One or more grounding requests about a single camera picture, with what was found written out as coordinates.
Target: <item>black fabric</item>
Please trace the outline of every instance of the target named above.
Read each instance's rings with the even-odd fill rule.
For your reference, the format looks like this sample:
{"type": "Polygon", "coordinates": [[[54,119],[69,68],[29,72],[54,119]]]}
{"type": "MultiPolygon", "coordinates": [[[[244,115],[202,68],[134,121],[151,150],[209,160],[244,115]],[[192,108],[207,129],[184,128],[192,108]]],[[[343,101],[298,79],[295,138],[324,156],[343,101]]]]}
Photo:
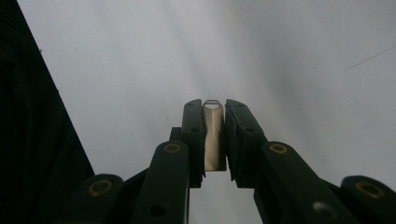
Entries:
{"type": "Polygon", "coordinates": [[[52,223],[93,175],[16,1],[0,6],[0,175],[0,223],[52,223]]]}

